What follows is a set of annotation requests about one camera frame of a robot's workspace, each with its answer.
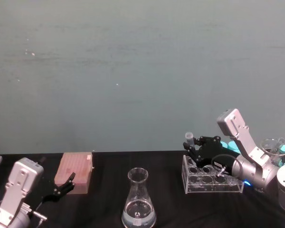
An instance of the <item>blue cap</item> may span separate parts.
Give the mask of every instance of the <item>blue cap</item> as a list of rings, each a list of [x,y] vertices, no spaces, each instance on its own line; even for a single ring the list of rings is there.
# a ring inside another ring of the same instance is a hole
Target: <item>blue cap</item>
[[[236,145],[235,141],[230,141],[228,143],[228,149],[234,151],[234,150],[238,150],[238,146]]]
[[[285,144],[280,147],[280,153],[285,154]]]
[[[239,149],[236,149],[236,150],[233,150],[233,151],[241,154],[241,151],[239,151]]]
[[[282,161],[279,162],[279,167],[282,167],[283,165],[285,165],[285,163],[283,163]]]
[[[228,148],[227,143],[225,143],[225,142],[223,142],[223,141],[220,141],[220,144],[222,144],[222,146],[223,146],[224,148]]]

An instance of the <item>glass beaker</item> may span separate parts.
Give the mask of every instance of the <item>glass beaker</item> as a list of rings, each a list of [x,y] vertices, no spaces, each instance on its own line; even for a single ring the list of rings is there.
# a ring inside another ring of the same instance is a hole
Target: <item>glass beaker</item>
[[[123,225],[126,228],[151,228],[156,215],[146,187],[148,171],[143,168],[131,169],[128,178],[131,188],[123,209]]]
[[[282,166],[285,162],[285,139],[264,139],[261,149],[269,155],[271,162],[276,166]]]

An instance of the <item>gray-green wall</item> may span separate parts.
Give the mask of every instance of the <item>gray-green wall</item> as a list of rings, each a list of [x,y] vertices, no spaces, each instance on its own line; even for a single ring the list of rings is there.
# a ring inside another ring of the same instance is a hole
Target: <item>gray-green wall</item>
[[[0,0],[0,153],[285,137],[285,0]]]

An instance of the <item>flask label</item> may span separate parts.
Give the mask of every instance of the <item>flask label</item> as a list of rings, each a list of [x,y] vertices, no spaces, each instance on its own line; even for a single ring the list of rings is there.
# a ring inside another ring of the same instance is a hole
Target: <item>flask label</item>
[[[134,218],[133,219],[133,226],[141,226],[142,225],[142,219],[141,218]]]

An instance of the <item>black tablecloth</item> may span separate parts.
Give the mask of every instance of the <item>black tablecloth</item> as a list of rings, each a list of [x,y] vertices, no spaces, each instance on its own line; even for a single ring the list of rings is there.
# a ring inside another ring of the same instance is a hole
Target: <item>black tablecloth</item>
[[[93,155],[94,169],[86,195],[66,195],[39,208],[48,217],[41,227],[122,228],[121,214],[129,191],[128,171],[148,170],[147,188],[157,222],[155,228],[285,228],[285,211],[273,200],[245,186],[241,193],[185,194],[181,179],[184,152],[108,152]],[[26,156],[42,164],[36,192],[54,179],[62,154],[3,155],[0,200],[13,163]]]

